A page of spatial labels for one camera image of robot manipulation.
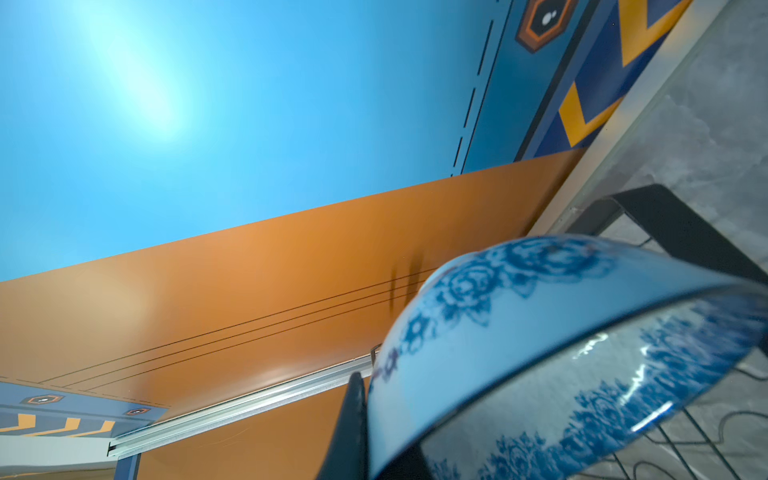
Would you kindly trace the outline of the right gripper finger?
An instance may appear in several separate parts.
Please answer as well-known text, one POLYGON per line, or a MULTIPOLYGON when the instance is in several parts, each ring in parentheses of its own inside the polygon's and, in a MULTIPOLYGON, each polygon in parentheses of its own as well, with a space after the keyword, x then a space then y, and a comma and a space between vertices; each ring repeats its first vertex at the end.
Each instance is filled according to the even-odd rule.
POLYGON ((347 384, 336 427, 317 480, 368 478, 366 389, 362 375, 353 373, 347 384))

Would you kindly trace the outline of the blue floral white bowl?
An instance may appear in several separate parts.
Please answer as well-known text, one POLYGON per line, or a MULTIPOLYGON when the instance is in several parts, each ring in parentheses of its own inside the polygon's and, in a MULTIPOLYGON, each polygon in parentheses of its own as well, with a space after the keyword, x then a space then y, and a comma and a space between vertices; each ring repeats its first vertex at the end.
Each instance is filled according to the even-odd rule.
POLYGON ((458 257, 387 334, 373 479, 565 479, 709 391, 767 332, 764 285, 585 235, 458 257))

